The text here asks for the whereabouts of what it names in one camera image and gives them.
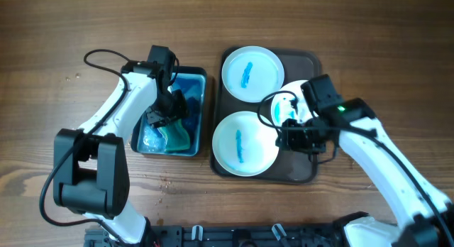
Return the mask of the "green yellow sponge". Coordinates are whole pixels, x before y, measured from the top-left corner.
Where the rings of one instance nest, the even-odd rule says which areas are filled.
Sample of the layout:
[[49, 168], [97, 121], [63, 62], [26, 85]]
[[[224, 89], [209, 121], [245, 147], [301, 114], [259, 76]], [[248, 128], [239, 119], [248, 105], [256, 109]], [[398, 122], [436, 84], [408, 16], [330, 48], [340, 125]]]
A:
[[158, 131], [165, 139], [165, 153], [188, 150], [191, 146], [191, 138], [187, 130], [183, 127], [181, 119], [166, 126], [159, 127]]

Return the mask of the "white plate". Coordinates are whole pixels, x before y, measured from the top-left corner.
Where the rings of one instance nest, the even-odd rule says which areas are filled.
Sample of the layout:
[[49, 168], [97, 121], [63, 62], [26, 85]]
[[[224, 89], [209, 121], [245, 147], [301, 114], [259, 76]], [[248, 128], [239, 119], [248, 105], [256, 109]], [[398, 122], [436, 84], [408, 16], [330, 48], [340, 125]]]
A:
[[252, 177], [276, 161], [277, 132], [251, 111], [238, 111], [224, 118], [214, 130], [212, 149], [220, 166], [232, 175]]
[[221, 79], [228, 93], [247, 103], [258, 103], [268, 94], [279, 91], [284, 76], [278, 56], [260, 46], [234, 50], [221, 68]]
[[302, 124], [312, 118], [301, 90], [301, 85], [305, 82], [304, 79], [297, 80], [281, 88], [281, 91], [290, 91], [297, 96], [297, 109], [294, 109], [291, 105], [294, 95], [289, 93], [274, 95], [271, 104], [271, 117], [276, 126], [281, 126], [287, 119], [295, 119], [299, 124]]

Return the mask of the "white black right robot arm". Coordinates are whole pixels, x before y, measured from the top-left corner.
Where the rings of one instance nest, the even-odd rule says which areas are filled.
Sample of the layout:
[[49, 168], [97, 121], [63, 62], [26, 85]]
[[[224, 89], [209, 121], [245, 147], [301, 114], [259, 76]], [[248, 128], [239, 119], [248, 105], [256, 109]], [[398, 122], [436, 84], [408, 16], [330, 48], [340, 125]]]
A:
[[453, 202], [409, 162], [362, 100], [284, 99], [272, 109], [277, 145], [317, 155], [332, 141], [372, 180], [397, 225], [369, 215], [342, 225], [349, 246], [452, 246]]

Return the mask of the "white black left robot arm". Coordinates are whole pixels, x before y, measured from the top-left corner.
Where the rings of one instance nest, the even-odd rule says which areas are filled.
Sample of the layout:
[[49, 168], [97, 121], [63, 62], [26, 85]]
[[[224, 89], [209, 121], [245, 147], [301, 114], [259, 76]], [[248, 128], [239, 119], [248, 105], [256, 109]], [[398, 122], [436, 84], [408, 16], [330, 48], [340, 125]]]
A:
[[157, 246], [149, 220], [129, 202], [130, 177], [125, 140], [144, 112], [159, 116], [158, 125], [185, 114], [183, 96], [169, 92], [179, 74], [175, 57], [128, 61], [118, 72], [111, 96], [78, 129], [61, 129], [54, 140], [54, 168], [44, 189], [53, 188], [57, 206], [99, 224], [107, 238], [122, 246]]

